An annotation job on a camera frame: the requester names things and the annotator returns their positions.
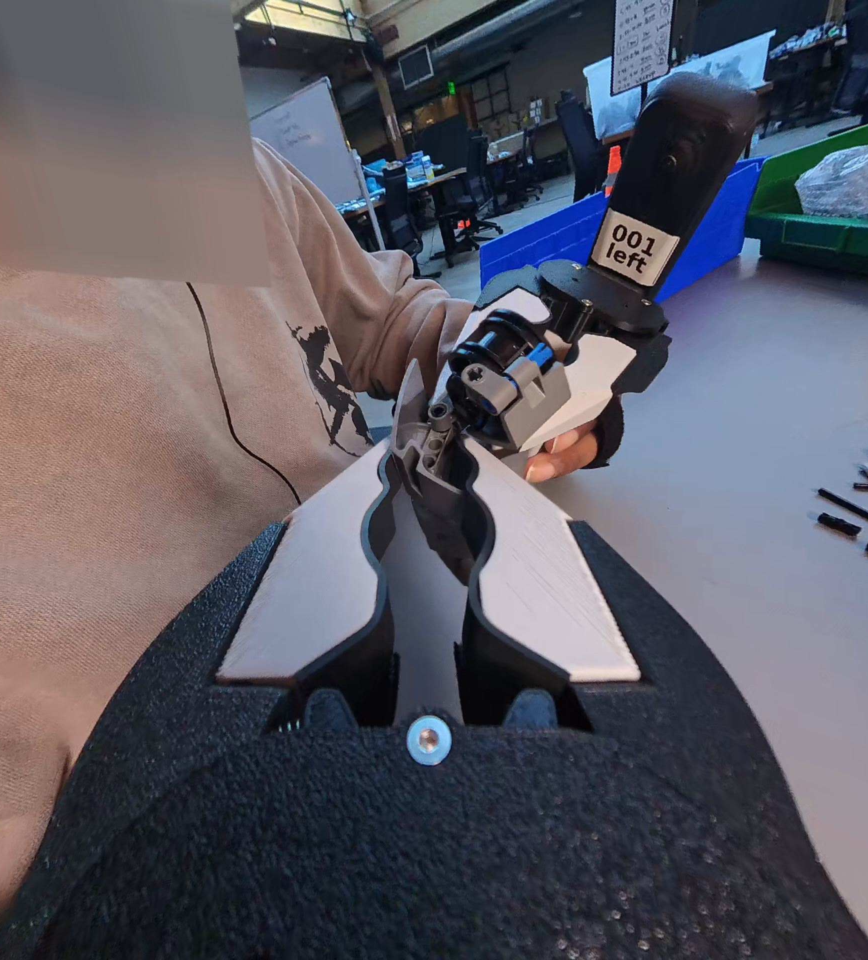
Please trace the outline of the person's left hand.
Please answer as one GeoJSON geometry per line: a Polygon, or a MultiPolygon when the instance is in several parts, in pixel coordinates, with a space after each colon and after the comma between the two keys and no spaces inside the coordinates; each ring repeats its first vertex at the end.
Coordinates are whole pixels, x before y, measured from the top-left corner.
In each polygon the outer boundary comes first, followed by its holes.
{"type": "Polygon", "coordinates": [[[583,470],[598,455],[596,421],[574,427],[552,438],[528,458],[524,479],[541,484],[553,478],[583,470]]]}

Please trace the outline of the person in beige hoodie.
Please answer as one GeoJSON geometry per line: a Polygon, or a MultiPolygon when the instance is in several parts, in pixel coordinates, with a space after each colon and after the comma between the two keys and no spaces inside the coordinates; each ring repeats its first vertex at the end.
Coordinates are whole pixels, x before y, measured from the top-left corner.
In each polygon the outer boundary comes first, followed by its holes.
{"type": "Polygon", "coordinates": [[[0,270],[0,918],[142,653],[372,445],[371,253],[252,150],[266,287],[0,270]]]}

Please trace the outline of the blue storage bin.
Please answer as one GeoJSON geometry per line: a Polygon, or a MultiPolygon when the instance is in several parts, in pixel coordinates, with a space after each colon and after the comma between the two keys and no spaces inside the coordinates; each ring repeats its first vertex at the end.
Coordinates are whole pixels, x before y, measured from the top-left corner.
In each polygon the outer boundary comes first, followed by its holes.
{"type": "MultiPolygon", "coordinates": [[[[662,302],[740,255],[745,221],[766,157],[740,159],[662,285],[662,302]]],[[[551,259],[585,263],[594,245],[608,198],[597,193],[494,238],[480,248],[480,284],[551,259]]]]}

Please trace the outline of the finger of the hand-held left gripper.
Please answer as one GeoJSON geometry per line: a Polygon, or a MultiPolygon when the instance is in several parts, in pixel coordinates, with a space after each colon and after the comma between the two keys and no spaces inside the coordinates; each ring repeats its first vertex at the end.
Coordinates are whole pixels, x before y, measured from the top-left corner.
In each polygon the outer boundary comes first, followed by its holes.
{"type": "Polygon", "coordinates": [[[637,357],[614,337],[585,334],[577,346],[576,358],[565,369],[567,402],[520,444],[521,452],[536,453],[548,441],[593,422],[614,395],[615,381],[637,357]]]}
{"type": "Polygon", "coordinates": [[[471,313],[474,354],[530,354],[548,344],[548,306],[526,290],[512,290],[471,313]]]}

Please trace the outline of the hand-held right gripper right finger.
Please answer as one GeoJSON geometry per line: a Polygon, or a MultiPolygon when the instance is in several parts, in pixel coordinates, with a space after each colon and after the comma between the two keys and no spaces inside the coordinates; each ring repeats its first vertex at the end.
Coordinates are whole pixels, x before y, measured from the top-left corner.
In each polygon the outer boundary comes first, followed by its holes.
{"type": "Polygon", "coordinates": [[[508,711],[541,690],[579,711],[578,688],[632,686],[642,670],[575,522],[483,448],[463,449],[468,576],[458,685],[463,711],[508,711]]]}

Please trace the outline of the person's left forearm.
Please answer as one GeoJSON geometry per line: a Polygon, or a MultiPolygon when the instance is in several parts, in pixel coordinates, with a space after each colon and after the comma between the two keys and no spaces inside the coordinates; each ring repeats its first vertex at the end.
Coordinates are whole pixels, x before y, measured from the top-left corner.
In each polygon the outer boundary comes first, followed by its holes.
{"type": "Polygon", "coordinates": [[[372,253],[367,259],[368,325],[348,367],[352,385],[376,400],[394,400],[416,362],[432,397],[475,306],[433,280],[416,278],[401,251],[372,253]]]}

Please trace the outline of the green storage bin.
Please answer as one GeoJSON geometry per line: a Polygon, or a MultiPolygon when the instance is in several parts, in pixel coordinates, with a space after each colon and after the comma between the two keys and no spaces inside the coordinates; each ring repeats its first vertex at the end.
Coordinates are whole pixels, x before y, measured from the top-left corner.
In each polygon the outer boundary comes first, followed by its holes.
{"type": "Polygon", "coordinates": [[[745,222],[764,258],[868,277],[868,220],[803,213],[795,183],[838,150],[868,146],[868,124],[767,158],[745,222]]]}

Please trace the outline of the black office chair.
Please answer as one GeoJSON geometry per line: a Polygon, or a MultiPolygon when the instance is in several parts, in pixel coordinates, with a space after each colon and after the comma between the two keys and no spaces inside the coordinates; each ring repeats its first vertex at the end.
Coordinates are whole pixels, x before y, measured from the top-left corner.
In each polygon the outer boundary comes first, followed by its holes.
{"type": "Polygon", "coordinates": [[[464,174],[452,177],[440,186],[438,201],[441,257],[449,269],[454,267],[458,256],[477,252],[480,245],[490,239],[486,232],[494,232],[497,236],[503,234],[498,223],[480,215],[493,198],[487,176],[488,141],[485,134],[468,130],[465,147],[464,174]]]}
{"type": "Polygon", "coordinates": [[[555,110],[574,170],[573,203],[578,203],[603,189],[609,151],[596,138],[592,114],[571,90],[560,91],[555,110]]]}

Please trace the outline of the clear plastic bags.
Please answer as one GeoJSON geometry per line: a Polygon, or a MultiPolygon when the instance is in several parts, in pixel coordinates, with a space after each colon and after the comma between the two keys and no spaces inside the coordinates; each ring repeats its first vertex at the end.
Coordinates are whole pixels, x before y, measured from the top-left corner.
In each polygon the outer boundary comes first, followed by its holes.
{"type": "Polygon", "coordinates": [[[807,215],[868,220],[868,145],[836,150],[795,181],[807,215]]]}

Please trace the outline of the white whiteboard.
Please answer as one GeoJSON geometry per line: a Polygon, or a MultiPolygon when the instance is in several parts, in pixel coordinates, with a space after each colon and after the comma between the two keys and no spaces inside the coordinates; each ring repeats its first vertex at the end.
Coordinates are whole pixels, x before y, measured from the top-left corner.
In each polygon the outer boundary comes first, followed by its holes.
{"type": "Polygon", "coordinates": [[[363,174],[344,132],[329,78],[319,78],[248,122],[267,143],[335,206],[363,200],[363,174]]]}

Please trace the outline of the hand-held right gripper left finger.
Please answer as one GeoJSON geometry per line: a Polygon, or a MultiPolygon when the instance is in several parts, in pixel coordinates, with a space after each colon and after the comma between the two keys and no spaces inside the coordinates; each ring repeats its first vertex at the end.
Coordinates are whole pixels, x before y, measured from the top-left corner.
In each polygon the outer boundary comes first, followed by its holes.
{"type": "Polygon", "coordinates": [[[388,439],[289,516],[216,674],[224,686],[338,690],[395,707],[400,660],[383,558],[401,480],[388,439]]]}

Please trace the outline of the white notice board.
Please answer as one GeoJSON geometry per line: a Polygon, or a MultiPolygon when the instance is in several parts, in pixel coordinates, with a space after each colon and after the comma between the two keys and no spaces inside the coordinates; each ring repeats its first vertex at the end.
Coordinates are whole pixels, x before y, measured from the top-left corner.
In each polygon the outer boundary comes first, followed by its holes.
{"type": "Polygon", "coordinates": [[[611,96],[668,74],[674,9],[674,1],[614,2],[611,96]]]}

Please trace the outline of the grey desk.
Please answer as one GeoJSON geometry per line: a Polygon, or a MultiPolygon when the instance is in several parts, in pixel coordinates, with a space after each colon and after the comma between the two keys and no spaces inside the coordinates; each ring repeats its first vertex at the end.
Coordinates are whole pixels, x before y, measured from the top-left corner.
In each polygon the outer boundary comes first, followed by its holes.
{"type": "Polygon", "coordinates": [[[611,467],[543,486],[648,683],[561,747],[463,735],[360,958],[868,958],[868,556],[813,520],[868,446],[868,281],[745,254],[670,315],[611,467]]]}

